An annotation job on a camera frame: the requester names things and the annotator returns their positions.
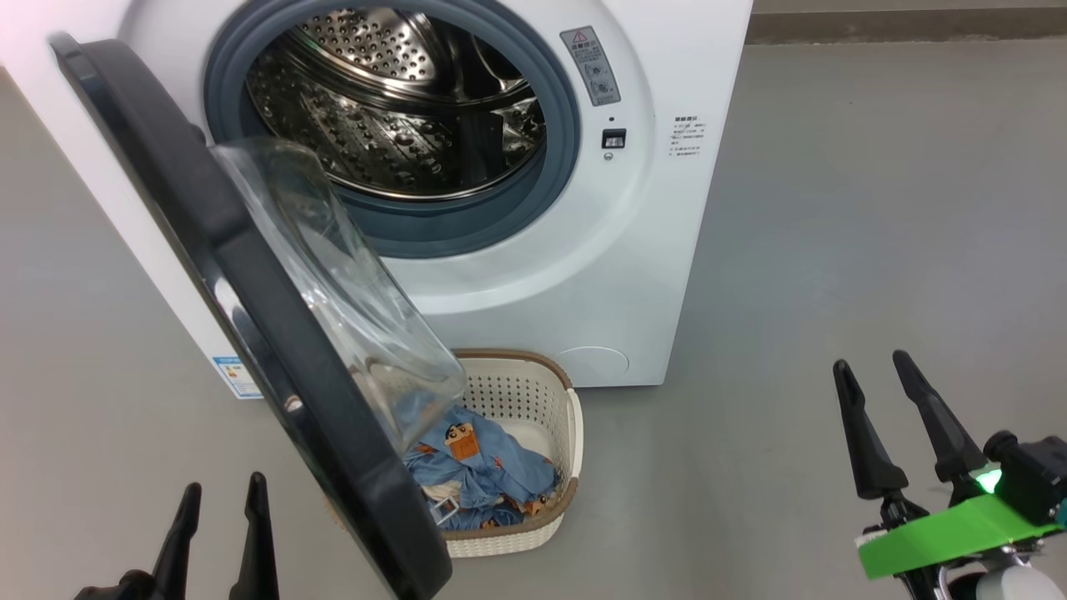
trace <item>green tape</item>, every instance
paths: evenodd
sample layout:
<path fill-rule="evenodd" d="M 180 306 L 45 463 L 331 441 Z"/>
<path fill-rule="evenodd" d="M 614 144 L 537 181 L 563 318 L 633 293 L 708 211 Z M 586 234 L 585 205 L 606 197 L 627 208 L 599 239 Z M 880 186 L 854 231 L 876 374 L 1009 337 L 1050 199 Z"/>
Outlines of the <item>green tape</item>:
<path fill-rule="evenodd" d="M 902 525 L 860 547 L 867 579 L 895 575 L 975 552 L 1063 531 L 1034 526 L 993 494 L 972 498 Z"/>

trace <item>stainless steel drum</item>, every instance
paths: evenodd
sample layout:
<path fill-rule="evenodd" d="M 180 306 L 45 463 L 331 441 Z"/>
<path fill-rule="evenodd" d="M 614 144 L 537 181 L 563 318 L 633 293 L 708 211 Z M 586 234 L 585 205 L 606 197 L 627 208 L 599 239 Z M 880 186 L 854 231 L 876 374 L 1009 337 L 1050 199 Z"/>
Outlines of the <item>stainless steel drum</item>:
<path fill-rule="evenodd" d="M 274 135 L 315 151 L 335 181 L 389 200 L 489 189 L 545 135 L 537 97 L 499 52 L 393 9 L 312 17 L 259 56 L 246 84 Z"/>

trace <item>transparent glass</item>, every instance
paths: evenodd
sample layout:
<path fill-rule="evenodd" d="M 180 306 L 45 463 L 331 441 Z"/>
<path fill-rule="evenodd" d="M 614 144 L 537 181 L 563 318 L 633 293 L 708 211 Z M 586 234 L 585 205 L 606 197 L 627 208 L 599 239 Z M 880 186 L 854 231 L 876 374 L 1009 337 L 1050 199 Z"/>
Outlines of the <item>transparent glass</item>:
<path fill-rule="evenodd" d="M 213 153 L 394 448 L 405 452 L 463 395 L 463 366 L 367 244 L 318 156 L 277 138 Z"/>

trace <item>blue clothes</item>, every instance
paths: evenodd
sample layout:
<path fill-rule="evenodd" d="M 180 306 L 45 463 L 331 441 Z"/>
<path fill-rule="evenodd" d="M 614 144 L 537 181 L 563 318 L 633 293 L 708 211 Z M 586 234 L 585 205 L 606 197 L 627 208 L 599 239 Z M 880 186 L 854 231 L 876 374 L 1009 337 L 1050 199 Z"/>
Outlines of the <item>blue clothes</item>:
<path fill-rule="evenodd" d="M 462 407 L 448 409 L 403 461 L 424 490 L 433 489 L 428 492 L 430 506 L 444 495 L 453 500 L 458 495 L 461 510 L 442 523 L 445 530 L 522 522 L 524 514 L 543 506 L 556 483 L 556 470 L 547 458 Z M 452 491 L 442 491 L 442 486 Z"/>

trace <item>plastic basket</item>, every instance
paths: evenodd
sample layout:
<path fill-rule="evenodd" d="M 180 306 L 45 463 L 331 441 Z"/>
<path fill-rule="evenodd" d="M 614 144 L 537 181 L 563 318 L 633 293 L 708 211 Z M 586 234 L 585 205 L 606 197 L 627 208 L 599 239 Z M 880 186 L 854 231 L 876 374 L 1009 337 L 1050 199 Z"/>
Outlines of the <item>plastic basket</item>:
<path fill-rule="evenodd" d="M 557 500 L 517 525 L 444 532 L 453 558 L 532 550 L 548 541 L 578 489 L 584 428 L 582 405 L 563 369 L 551 360 L 515 350 L 457 351 L 467 374 L 463 406 L 500 424 L 524 447 L 559 471 Z"/>

